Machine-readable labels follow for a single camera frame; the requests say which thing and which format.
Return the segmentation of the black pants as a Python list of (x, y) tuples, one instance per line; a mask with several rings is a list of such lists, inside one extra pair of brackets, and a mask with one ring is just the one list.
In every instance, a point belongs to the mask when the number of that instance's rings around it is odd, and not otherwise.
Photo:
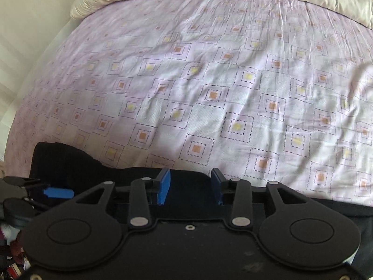
[[(34, 149), (30, 177), (79, 195), (104, 181), (128, 186), (134, 179), (154, 178), (159, 172), (159, 168), (109, 168), (80, 149), (63, 143), (39, 142)], [(364, 277), (371, 278), (372, 208), (333, 200), (318, 202), (348, 217), (359, 227), (362, 242), (352, 266)], [(172, 170), (166, 205), (178, 216), (192, 211), (201, 218), (213, 216), (217, 211), (210, 177), (194, 171)]]

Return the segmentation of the pink patterned bed sheet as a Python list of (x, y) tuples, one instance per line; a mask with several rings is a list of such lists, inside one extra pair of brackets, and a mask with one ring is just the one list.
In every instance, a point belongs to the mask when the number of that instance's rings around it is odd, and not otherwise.
[(372, 30), (297, 0), (113, 3), (31, 84), (6, 173), (39, 142), (372, 205)]

